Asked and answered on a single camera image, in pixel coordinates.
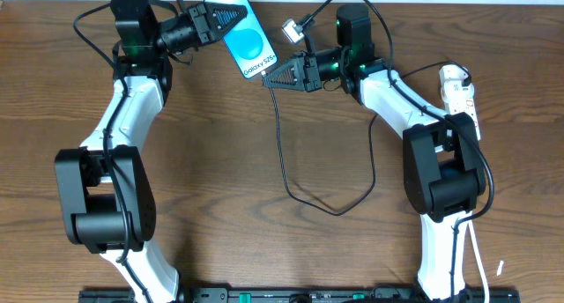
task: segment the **smartphone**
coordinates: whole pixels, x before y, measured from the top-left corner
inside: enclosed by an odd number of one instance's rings
[[[278,58],[266,38],[249,0],[204,0],[218,4],[240,4],[247,7],[247,17],[239,21],[223,41],[245,78],[252,78],[276,63]]]

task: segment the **wooden table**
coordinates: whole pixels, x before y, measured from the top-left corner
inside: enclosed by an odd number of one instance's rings
[[[85,287],[124,286],[108,262],[67,240],[53,160],[93,130],[112,95],[112,70],[71,22],[99,3],[5,2],[0,11],[0,301],[77,301]],[[296,47],[279,26],[317,4],[254,4],[279,60]],[[474,77],[483,140],[496,180],[477,221],[491,285],[523,302],[564,296],[564,8],[382,4],[407,72],[452,58]],[[336,44],[330,6],[316,19],[319,48]],[[388,55],[373,18],[376,49]],[[82,29],[109,52],[109,11]],[[437,69],[407,80],[441,104]],[[292,189],[335,209],[370,182],[372,115],[340,90],[278,91]],[[291,200],[278,164],[274,115],[260,79],[245,80],[223,44],[174,66],[173,90],[143,162],[157,201],[155,238],[192,284],[372,287],[412,283],[420,222],[402,185],[401,141],[374,127],[377,184],[350,215],[332,218]],[[486,197],[479,202],[481,208]],[[466,242],[464,276],[480,285]],[[505,262],[496,276],[499,262]]]

